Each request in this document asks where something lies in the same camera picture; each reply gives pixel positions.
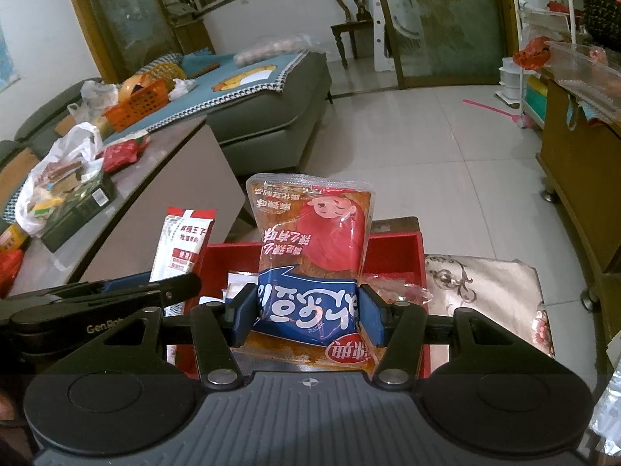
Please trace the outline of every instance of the black woven basket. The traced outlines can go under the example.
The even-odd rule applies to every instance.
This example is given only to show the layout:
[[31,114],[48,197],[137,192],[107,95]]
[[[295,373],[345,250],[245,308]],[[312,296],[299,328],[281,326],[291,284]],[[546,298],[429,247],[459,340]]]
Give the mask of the black woven basket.
[[621,3],[584,0],[586,28],[602,46],[621,52]]

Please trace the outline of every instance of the caster wheel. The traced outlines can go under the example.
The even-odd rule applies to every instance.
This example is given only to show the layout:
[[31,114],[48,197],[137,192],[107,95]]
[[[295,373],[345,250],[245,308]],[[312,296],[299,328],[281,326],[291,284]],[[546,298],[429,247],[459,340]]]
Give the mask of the caster wheel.
[[558,201],[559,201],[557,193],[549,193],[546,190],[541,191],[541,197],[544,200],[546,200],[548,203],[558,203]]
[[599,297],[594,288],[585,289],[580,295],[580,303],[589,314],[593,314],[601,310]]

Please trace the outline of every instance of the gray tabletop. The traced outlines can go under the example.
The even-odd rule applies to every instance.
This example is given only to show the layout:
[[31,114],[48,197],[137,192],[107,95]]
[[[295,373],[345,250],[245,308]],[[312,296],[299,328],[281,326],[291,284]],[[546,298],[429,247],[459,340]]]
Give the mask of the gray tabletop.
[[76,269],[86,257],[94,256],[95,244],[101,243],[101,238],[110,231],[111,225],[123,216],[127,203],[135,200],[135,193],[141,186],[153,178],[154,172],[156,174],[158,168],[183,147],[204,125],[204,121],[203,115],[190,117],[153,133],[140,160],[113,175],[116,198],[55,253],[51,253],[39,238],[33,238],[9,295],[61,286],[79,279]]

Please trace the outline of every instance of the red oval logo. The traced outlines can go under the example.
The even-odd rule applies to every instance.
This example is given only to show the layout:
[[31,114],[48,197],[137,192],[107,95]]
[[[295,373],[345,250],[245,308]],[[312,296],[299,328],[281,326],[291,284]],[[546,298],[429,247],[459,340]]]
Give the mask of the red oval logo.
[[371,358],[364,340],[358,333],[341,336],[325,349],[325,355],[337,363],[363,363]]

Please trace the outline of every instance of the checkered trim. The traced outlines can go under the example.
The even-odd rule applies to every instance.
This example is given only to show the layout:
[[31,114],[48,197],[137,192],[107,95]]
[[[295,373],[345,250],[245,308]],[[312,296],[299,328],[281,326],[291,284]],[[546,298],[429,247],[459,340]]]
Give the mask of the checkered trim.
[[194,107],[185,108],[184,110],[181,110],[175,114],[170,115],[169,117],[166,117],[166,119],[162,119],[159,122],[151,124],[151,126],[148,126],[147,128],[145,128],[145,130],[147,130],[147,132],[149,133],[153,133],[154,131],[172,123],[173,121],[183,119],[184,117],[206,110],[207,108],[215,107],[216,105],[222,105],[224,103],[232,102],[233,100],[243,98],[244,96],[250,96],[251,94],[255,94],[260,91],[267,90],[281,93],[284,90],[284,84],[287,80],[287,77],[289,76],[291,71],[298,64],[300,64],[300,62],[306,57],[306,55],[308,55],[308,51],[300,52],[287,66],[282,69],[274,82],[257,83],[255,85],[250,85],[242,89],[236,89],[231,93],[226,93],[222,96],[218,96],[218,98],[213,98],[206,102],[199,103]]
[[179,52],[171,52],[170,54],[164,54],[163,56],[160,56],[157,59],[154,59],[153,61],[151,61],[151,63],[144,65],[134,75],[148,72],[154,66],[157,66],[162,63],[175,63],[176,65],[179,66],[182,61],[183,61],[183,54],[179,54]]
[[13,224],[15,222],[15,206],[17,205],[17,197],[19,196],[19,193],[22,192],[23,187],[24,185],[22,184],[18,190],[13,193],[13,196],[10,197],[9,201],[4,206],[4,210],[2,211],[2,218],[9,224]]

